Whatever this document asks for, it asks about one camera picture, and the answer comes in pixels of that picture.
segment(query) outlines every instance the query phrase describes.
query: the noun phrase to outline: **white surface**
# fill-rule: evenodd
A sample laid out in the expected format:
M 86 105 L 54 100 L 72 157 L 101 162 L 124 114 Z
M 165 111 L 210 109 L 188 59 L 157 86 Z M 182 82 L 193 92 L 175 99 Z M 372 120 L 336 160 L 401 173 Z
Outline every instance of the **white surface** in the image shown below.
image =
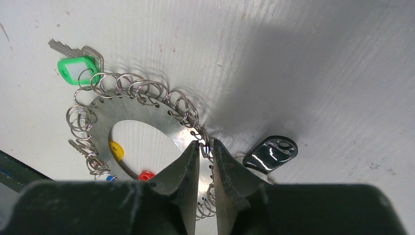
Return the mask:
M 232 153 L 293 138 L 278 182 L 376 185 L 415 234 L 413 1 L 0 0 L 0 23 L 0 149 L 42 173 L 91 179 L 67 144 L 76 87 L 53 38 L 194 94 Z

